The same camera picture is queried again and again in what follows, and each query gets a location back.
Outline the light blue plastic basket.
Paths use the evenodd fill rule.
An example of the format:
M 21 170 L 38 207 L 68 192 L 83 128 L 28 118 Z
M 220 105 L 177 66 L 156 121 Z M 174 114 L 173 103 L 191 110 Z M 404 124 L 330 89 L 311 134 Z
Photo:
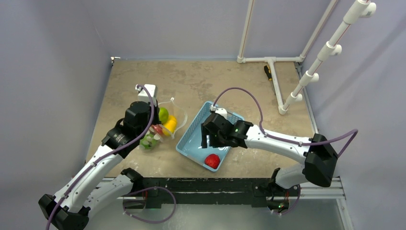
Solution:
M 178 144 L 176 145 L 176 150 L 187 157 L 188 159 L 194 161 L 195 163 L 201 165 L 202 167 L 216 172 L 220 169 L 225 157 L 230 151 L 230 147 L 220 147 L 213 148 L 208 146 L 207 148 L 202 148 L 202 133 L 201 133 L 201 123 L 203 123 L 206 118 L 210 115 L 210 107 L 213 104 L 212 101 L 206 101 L 203 103 L 197 115 L 192 120 L 189 127 L 186 129 L 183 136 L 180 138 Z M 220 162 L 216 169 L 205 164 L 205 159 L 210 154 L 215 154 L 219 157 Z

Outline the red apple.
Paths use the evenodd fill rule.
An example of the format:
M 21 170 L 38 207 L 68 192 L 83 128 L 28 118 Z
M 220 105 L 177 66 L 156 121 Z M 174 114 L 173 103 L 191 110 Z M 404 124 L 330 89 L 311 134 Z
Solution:
M 154 130 L 155 133 L 157 133 L 159 135 L 164 134 L 161 125 L 152 125 L 151 128 Z

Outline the green fruit with black stripe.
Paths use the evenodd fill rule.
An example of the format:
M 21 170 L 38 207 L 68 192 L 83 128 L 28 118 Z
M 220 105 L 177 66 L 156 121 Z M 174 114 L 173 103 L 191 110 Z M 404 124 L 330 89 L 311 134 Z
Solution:
M 140 140 L 139 147 L 142 150 L 151 150 L 156 147 L 159 142 L 160 136 L 158 134 L 148 133 Z

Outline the green pear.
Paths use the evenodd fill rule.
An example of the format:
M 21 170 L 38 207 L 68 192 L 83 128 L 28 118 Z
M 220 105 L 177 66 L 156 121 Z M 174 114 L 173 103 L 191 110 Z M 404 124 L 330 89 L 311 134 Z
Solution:
M 165 107 L 160 107 L 159 108 L 159 113 L 158 113 L 159 120 L 162 124 L 165 124 L 168 119 L 169 119 L 169 112 Z

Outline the red textured strawberry fruit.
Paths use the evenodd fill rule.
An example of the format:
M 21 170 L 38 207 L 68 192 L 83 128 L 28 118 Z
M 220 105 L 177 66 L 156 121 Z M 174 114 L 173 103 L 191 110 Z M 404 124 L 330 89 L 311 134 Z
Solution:
M 217 169 L 219 164 L 220 164 L 220 157 L 216 154 L 210 154 L 208 155 L 205 160 L 204 164 L 207 165 L 208 167 L 212 169 Z

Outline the elongated yellow mango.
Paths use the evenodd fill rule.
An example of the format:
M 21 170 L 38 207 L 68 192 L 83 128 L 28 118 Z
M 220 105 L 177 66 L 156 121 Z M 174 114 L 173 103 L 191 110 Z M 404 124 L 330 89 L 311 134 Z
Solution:
M 177 127 L 177 119 L 173 115 L 169 115 L 168 121 L 163 124 L 163 133 L 165 136 L 172 136 Z

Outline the clear polka dot zip bag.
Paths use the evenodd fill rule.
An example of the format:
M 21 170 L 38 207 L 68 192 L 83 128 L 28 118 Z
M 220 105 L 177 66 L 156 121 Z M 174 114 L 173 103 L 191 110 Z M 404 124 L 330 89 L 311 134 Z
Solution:
M 160 124 L 151 125 L 146 135 L 140 140 L 137 147 L 143 151 L 150 151 L 160 143 L 170 141 L 175 138 L 176 133 L 186 124 L 188 115 L 174 97 L 159 105 Z

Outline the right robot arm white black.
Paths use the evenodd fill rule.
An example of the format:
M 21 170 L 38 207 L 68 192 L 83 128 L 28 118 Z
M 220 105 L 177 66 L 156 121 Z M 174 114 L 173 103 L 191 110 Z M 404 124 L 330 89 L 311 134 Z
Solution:
M 297 162 L 296 165 L 276 169 L 269 181 L 269 189 L 280 195 L 294 185 L 310 182 L 330 187 L 338 154 L 325 136 L 295 137 L 269 130 L 244 120 L 232 123 L 222 115 L 210 113 L 201 123 L 202 147 L 242 147 L 273 152 Z

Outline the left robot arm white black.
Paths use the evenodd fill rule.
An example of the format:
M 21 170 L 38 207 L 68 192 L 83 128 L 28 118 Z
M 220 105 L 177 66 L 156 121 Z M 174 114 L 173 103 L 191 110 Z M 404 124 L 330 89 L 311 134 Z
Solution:
M 137 196 L 142 192 L 144 178 L 131 168 L 124 169 L 108 184 L 101 187 L 98 184 L 140 144 L 151 125 L 160 124 L 158 114 L 155 102 L 133 102 L 71 181 L 54 195 L 40 198 L 38 203 L 47 219 L 47 230 L 51 226 L 58 230 L 83 230 L 101 209 L 118 197 Z

